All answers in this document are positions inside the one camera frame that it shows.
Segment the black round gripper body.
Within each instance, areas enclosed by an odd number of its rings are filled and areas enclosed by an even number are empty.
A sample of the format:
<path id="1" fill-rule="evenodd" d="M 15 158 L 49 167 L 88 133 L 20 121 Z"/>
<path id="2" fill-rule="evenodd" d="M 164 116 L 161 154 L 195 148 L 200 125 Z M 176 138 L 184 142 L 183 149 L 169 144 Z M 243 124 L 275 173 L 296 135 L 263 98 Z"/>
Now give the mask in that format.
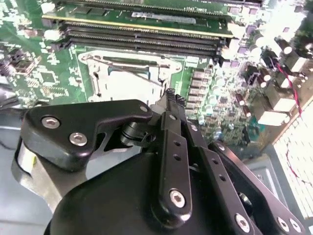
<path id="1" fill-rule="evenodd" d="M 47 235 L 229 235 L 217 198 L 201 173 L 190 169 L 193 211 L 168 229 L 152 211 L 159 168 L 138 154 L 72 189 L 59 203 Z"/>

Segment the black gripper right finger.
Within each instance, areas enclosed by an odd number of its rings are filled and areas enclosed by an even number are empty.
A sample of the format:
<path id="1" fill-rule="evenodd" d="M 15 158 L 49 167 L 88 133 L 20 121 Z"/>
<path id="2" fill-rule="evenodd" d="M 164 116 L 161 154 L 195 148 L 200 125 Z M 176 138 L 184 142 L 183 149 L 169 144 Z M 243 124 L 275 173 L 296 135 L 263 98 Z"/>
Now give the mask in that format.
<path id="1" fill-rule="evenodd" d="M 304 226 L 262 181 L 223 143 L 206 144 L 187 121 L 185 98 L 175 95 L 184 133 L 201 173 L 217 195 L 232 235 L 304 235 Z"/>

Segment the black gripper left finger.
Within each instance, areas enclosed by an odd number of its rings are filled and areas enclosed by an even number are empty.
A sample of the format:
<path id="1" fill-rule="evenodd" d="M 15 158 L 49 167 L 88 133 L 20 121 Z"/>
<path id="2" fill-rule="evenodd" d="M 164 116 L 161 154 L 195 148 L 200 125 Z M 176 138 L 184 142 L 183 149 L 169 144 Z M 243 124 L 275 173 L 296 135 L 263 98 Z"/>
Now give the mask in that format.
<path id="1" fill-rule="evenodd" d="M 187 141 L 181 132 L 184 105 L 185 99 L 168 89 L 154 106 L 131 99 L 33 108 L 24 117 L 22 141 L 71 172 L 106 152 L 143 148 L 157 160 L 155 213 L 182 222 L 192 213 Z"/>

